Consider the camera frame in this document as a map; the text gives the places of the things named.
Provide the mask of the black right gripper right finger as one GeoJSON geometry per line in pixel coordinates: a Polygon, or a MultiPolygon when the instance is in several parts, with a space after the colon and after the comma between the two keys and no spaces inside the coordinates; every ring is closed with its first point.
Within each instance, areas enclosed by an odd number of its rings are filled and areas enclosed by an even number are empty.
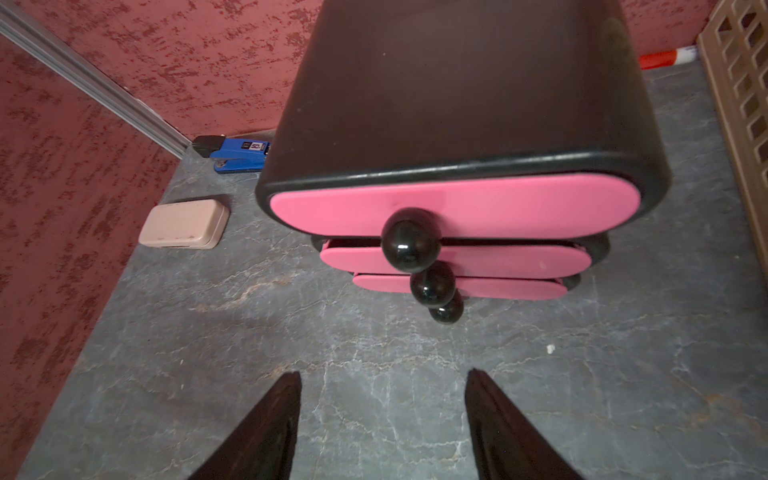
{"type": "Polygon", "coordinates": [[[579,479],[484,371],[468,373],[465,404],[481,479],[579,479]]]}

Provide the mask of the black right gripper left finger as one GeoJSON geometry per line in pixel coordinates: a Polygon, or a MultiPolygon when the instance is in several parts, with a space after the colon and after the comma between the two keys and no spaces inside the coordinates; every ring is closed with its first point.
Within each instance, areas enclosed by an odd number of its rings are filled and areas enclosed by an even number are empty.
{"type": "Polygon", "coordinates": [[[283,374],[193,479],[288,479],[300,416],[298,372],[283,374]]]}

